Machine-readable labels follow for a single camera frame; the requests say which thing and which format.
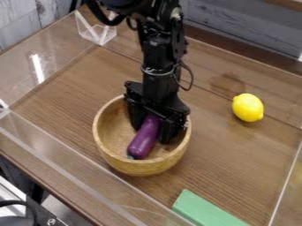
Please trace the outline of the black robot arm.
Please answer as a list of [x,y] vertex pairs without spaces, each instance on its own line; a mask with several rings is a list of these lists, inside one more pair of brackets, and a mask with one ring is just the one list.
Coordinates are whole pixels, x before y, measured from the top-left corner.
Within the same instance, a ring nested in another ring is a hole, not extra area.
[[138,32],[144,80],[126,83],[130,121],[140,129],[146,115],[156,114],[162,121],[158,138],[168,143],[186,129],[190,114],[178,97],[180,90],[190,89],[181,85],[188,40],[180,0],[86,0],[86,5],[105,25],[126,22]]

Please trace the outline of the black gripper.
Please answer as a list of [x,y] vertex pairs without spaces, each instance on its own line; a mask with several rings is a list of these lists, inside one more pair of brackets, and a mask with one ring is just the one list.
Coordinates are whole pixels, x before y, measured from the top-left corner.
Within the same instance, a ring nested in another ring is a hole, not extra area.
[[181,86],[181,74],[181,70],[168,73],[144,72],[141,82],[128,81],[125,84],[132,125],[138,131],[148,113],[160,116],[162,121],[158,138],[164,144],[185,130],[190,114],[190,108],[178,96],[180,89],[190,89]]

